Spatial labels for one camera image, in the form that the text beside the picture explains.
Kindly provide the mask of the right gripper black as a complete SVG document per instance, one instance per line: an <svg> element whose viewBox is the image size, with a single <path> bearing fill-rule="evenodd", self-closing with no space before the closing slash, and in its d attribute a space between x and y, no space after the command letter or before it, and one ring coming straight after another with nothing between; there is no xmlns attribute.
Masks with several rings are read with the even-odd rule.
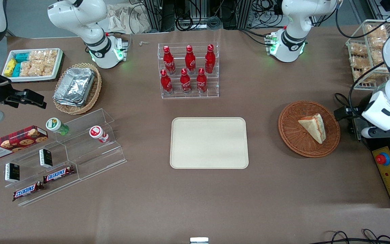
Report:
<svg viewBox="0 0 390 244"><path fill-rule="evenodd" d="M46 109L47 103L44 101L45 97L41 94L25 89L23 91L23 101L21 101L21 97L17 94L18 92L19 90L14 89L8 79L0 75L0 104L14 108L18 108L19 104L25 104Z"/></svg>

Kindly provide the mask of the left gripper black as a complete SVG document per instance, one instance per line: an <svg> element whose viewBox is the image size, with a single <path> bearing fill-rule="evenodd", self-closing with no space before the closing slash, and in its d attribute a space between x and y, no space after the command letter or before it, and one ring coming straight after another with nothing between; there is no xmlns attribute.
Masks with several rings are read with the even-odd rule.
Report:
<svg viewBox="0 0 390 244"><path fill-rule="evenodd" d="M365 120L365 118L362 116L362 112L359 110L359 107L352 106L351 109L348 106L343 106L334 110L334 117L336 120L344 120L344 119L349 120L353 118L353 115L362 120Z"/></svg>

